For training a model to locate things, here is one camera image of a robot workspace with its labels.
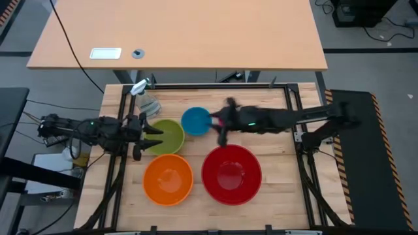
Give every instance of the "light wood desk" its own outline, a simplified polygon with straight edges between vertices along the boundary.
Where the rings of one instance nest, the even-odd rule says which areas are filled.
[[[314,83],[298,85],[304,108],[320,105]],[[121,89],[122,85],[107,85],[100,116],[117,117]],[[286,107],[282,89],[176,89],[149,92],[159,99],[162,106],[158,118],[150,120],[150,123],[161,118],[180,121],[184,111],[192,106],[202,106],[214,112],[224,106],[227,97],[235,97],[242,105]],[[322,123],[310,123],[308,128],[312,131],[320,125]],[[262,230],[268,224],[271,224],[273,229],[308,228],[292,133],[228,135],[230,144],[239,144],[254,153],[263,174],[262,185],[257,195],[241,206],[226,206],[216,202],[202,185],[201,166],[206,155],[216,148],[216,138],[214,130],[204,136],[186,136],[185,144],[178,155],[184,157],[191,165],[194,186],[190,195],[181,204],[173,207],[158,206],[147,199],[142,189],[142,176],[148,163],[155,156],[145,151],[141,161],[134,161],[131,146],[123,182],[118,231],[149,230],[152,225],[157,225],[158,230]],[[321,150],[333,154],[331,146],[322,145]],[[101,153],[100,147],[94,147],[90,161],[94,161]],[[346,223],[350,223],[335,159],[322,153],[316,153],[314,157],[325,200]],[[88,170],[75,228],[83,225],[100,203],[108,164],[109,156],[105,155]],[[110,226],[112,205],[113,203],[110,203],[108,209],[107,226]],[[319,221],[316,204],[313,204],[313,207],[316,221]]]
[[[56,9],[87,69],[327,69],[309,0],[60,0]],[[122,48],[120,59],[89,58],[103,47]],[[78,68],[54,13],[27,66]]]

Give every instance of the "black metal frame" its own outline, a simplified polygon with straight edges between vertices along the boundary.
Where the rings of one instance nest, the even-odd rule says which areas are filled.
[[[132,86],[126,85],[122,89],[121,94],[121,101],[120,101],[120,109],[118,112],[118,119],[122,120],[124,116],[124,110],[125,110],[125,101],[129,94],[129,91]],[[298,109],[302,108],[302,102],[300,99],[300,94],[298,91],[298,85],[297,84],[155,84],[154,89],[267,89],[267,88],[273,88],[273,89],[283,89],[286,99],[286,104],[288,109],[292,109],[291,104],[291,96],[290,91],[293,92],[293,95],[296,99],[296,106]],[[131,103],[129,104],[129,113],[133,113],[133,109],[135,107],[135,97],[131,97]],[[302,124],[302,130],[307,131],[306,125]],[[104,189],[104,195],[103,195],[103,201],[99,204],[98,208],[96,209],[95,213],[90,217],[89,221],[83,226],[81,226],[79,229],[76,229],[72,232],[64,232],[59,233],[60,235],[64,234],[103,234],[104,232],[115,232],[117,225],[118,225],[118,217],[119,217],[119,208],[121,203],[121,192],[123,188],[123,175],[125,173],[125,167],[127,162],[127,144],[123,150],[123,154],[121,156],[121,163],[120,163],[120,169],[118,172],[118,175],[116,176],[116,179],[114,180],[114,183],[112,183],[113,180],[113,174],[114,174],[114,165],[116,162],[115,155],[112,155],[109,162],[108,167],[108,174],[106,177],[106,183],[105,183],[105,189]],[[304,164],[302,154],[297,151],[297,161],[299,165],[299,173],[301,175],[301,170]],[[314,161],[308,161],[310,163],[310,170],[311,170],[311,178],[315,185],[315,188],[320,191],[319,187],[319,180],[316,173],[316,167]],[[302,184],[302,188],[304,191],[304,203],[306,206],[306,213],[308,217],[308,222],[310,228],[316,226],[314,221],[314,213],[312,210],[312,203],[310,200],[310,193],[308,188]],[[105,227],[105,221],[106,221],[106,210],[107,210],[107,204],[109,200],[113,197],[113,195],[116,194],[115,200],[114,200],[114,207],[112,211],[112,219],[111,219],[111,225],[110,227]],[[319,211],[320,211],[320,218],[321,218],[321,224],[323,226],[327,226],[327,218],[325,217],[325,213],[322,210],[321,206],[318,205]],[[99,220],[98,227],[96,229],[93,229],[94,224]],[[157,231],[157,227],[151,226],[150,231],[141,231],[141,234],[219,234],[220,232],[222,234],[283,234],[286,230],[272,230],[271,225],[266,225],[265,230],[204,230],[204,231]]]

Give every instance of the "floor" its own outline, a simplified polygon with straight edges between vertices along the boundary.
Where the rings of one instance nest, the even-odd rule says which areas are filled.
[[[330,14],[324,14],[321,7],[310,0],[312,11],[324,48],[407,48],[418,47],[418,39],[396,37],[390,44],[369,39],[363,29],[335,28]],[[416,16],[406,0],[399,0],[387,15],[395,22]],[[0,52],[31,51],[48,19],[48,11],[36,1],[26,1],[4,42]],[[375,29],[369,29],[375,37],[389,38],[394,33],[410,33],[407,29],[380,23]],[[402,180],[404,194],[415,227],[418,227],[418,187],[416,183],[415,146],[418,144],[418,123],[414,115],[418,114],[418,54],[327,54],[329,69],[323,73],[325,85],[331,89],[370,91],[376,94],[387,134],[392,145],[393,155]],[[64,106],[98,108],[102,94],[88,82],[79,70],[29,70],[25,67],[28,57],[0,57],[0,87],[28,87],[29,98],[36,101],[52,102]],[[153,72],[160,83],[214,82],[227,71],[214,70],[164,70]],[[89,75],[104,87],[117,84],[118,80],[109,70],[88,70]],[[263,71],[259,82],[269,82],[277,76],[277,82],[314,82],[313,72],[272,72]],[[28,103],[25,110],[41,117],[50,113],[74,119],[92,118],[98,112],[64,110],[50,106]],[[19,125],[18,130],[36,138],[33,126]],[[45,148],[26,137],[15,134],[7,155],[21,161],[30,161],[35,153],[58,153],[61,148]],[[6,234],[10,214],[15,209],[15,195],[9,194],[7,202],[0,211],[0,234]],[[44,227],[67,209],[68,205],[32,206],[25,209],[21,222],[22,228],[31,232]],[[44,233],[63,232],[72,229],[76,206]]]

